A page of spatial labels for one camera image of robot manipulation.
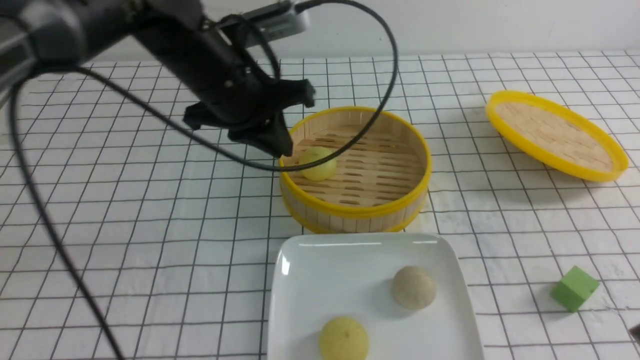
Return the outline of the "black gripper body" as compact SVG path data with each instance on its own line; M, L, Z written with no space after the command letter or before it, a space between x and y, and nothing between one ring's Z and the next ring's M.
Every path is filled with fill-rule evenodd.
M245 130L281 116L267 98L269 77L244 48L217 30L184 30L183 52L187 69L194 71L185 84L199 98L183 115L193 130L204 125Z

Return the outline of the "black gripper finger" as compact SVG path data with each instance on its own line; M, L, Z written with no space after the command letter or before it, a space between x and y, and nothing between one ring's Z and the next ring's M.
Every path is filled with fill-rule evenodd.
M297 105L303 105L308 109L315 107L316 90L307 79L279 79L274 85L274 91L275 103L279 109L288 109Z

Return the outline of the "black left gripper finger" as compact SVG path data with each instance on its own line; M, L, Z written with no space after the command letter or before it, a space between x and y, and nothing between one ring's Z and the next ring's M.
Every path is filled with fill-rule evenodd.
M294 143L283 114L275 114L261 125L243 130L229 130L228 139L256 148L273 158L290 157Z

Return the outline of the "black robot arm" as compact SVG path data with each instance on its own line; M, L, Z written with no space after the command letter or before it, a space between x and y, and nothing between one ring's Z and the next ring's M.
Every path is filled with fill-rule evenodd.
M1 91L46 72L66 72L134 37L198 98L183 121L228 130L233 142L274 158L293 153L283 111L311 107L308 80L262 70L247 47L303 32L289 0L211 22L199 0L3 0Z

